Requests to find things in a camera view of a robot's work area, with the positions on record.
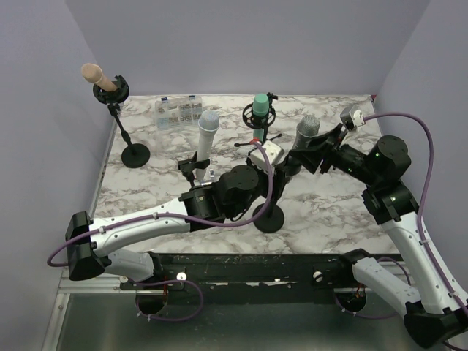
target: marble table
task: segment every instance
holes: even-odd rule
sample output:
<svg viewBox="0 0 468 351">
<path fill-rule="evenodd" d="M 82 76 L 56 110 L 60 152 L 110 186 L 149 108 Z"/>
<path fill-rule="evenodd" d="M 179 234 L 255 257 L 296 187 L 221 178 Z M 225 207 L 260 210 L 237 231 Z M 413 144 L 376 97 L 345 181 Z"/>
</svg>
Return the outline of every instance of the marble table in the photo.
<svg viewBox="0 0 468 351">
<path fill-rule="evenodd" d="M 130 97 L 121 120 L 135 143 L 146 144 L 149 162 L 139 169 L 122 165 L 125 147 L 117 132 L 102 181 L 96 217 L 118 216 L 165 203 L 189 190 L 189 183 L 177 169 L 177 161 L 190 157 L 197 148 L 197 127 L 159 131 L 154 120 L 154 103 L 160 97 Z M 234 143 L 252 139 L 252 130 L 242 122 L 243 108 L 253 96 L 202 96 L 204 108 L 217 110 L 220 129 L 215 136 L 211 166 L 215 174 L 244 164 L 249 147 Z M 305 114 L 320 119 L 320 133 L 339 123 L 346 106 L 358 103 L 366 115 L 374 112 L 368 96 L 280 97 L 274 102 L 277 118 L 269 135 L 285 151 L 295 139 L 295 128 Z M 381 136 L 376 121 L 370 121 L 351 139 L 350 145 L 368 152 Z M 172 253 L 341 253 L 363 248 L 371 253 L 394 253 L 396 248 L 366 211 L 361 199 L 364 185 L 338 170 L 310 174 L 302 170 L 287 185 L 278 202 L 285 214 L 283 228 L 264 234 L 253 224 L 239 228 L 211 228 L 194 233 L 166 235 L 129 246 L 135 251 Z M 257 200 L 244 218 L 262 203 Z"/>
</svg>

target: clear plastic box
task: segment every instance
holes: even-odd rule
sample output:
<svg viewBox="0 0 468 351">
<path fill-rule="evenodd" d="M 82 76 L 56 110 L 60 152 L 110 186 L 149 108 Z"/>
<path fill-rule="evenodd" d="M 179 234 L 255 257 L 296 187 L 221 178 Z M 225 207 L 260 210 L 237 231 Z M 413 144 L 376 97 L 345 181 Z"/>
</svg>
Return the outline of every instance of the clear plastic box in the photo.
<svg viewBox="0 0 468 351">
<path fill-rule="evenodd" d="M 196 95 L 163 97 L 154 105 L 154 118 L 160 130 L 197 126 L 202 112 L 202 98 Z"/>
</svg>

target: gray wall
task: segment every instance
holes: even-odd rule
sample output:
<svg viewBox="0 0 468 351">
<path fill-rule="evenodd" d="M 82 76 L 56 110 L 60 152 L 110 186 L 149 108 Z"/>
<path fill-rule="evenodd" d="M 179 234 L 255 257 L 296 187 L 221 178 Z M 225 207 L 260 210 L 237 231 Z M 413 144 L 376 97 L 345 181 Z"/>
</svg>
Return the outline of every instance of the gray wall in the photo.
<svg viewBox="0 0 468 351">
<path fill-rule="evenodd" d="M 428 0 L 67 0 L 132 94 L 375 94 Z"/>
<path fill-rule="evenodd" d="M 377 96 L 378 111 L 420 116 L 434 137 L 435 163 L 426 224 L 437 248 L 468 289 L 468 1 L 432 0 Z M 404 180 L 420 197 L 428 144 L 422 129 L 399 117 L 381 120 L 404 138 L 412 166 Z"/>
<path fill-rule="evenodd" d="M 46 258 L 90 206 L 111 119 L 80 76 L 94 57 L 63 0 L 6 1 L 0 28 L 0 349 L 31 351 L 61 273 Z"/>
</svg>

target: gray floor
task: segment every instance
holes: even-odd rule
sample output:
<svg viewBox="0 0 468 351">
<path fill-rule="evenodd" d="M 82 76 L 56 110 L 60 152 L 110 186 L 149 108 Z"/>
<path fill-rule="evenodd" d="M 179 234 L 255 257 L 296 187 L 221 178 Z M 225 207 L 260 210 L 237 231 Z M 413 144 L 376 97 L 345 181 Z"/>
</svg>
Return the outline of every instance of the gray floor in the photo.
<svg viewBox="0 0 468 351">
<path fill-rule="evenodd" d="M 57 350 L 423 350 L 398 317 L 362 320 L 332 305 L 210 305 L 189 322 L 169 323 L 136 317 L 134 301 L 132 294 L 72 296 Z M 369 297 L 365 312 L 388 311 Z"/>
</svg>

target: teal cap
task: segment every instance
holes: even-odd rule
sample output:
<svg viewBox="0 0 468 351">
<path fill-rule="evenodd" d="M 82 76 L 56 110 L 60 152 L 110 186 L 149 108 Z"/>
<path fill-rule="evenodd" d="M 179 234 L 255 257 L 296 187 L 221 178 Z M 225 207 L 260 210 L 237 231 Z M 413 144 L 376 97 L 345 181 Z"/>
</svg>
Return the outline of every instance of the teal cap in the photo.
<svg viewBox="0 0 468 351">
<path fill-rule="evenodd" d="M 252 112 L 254 115 L 263 117 L 270 109 L 270 102 L 266 94 L 255 95 L 254 103 L 252 105 Z"/>
</svg>

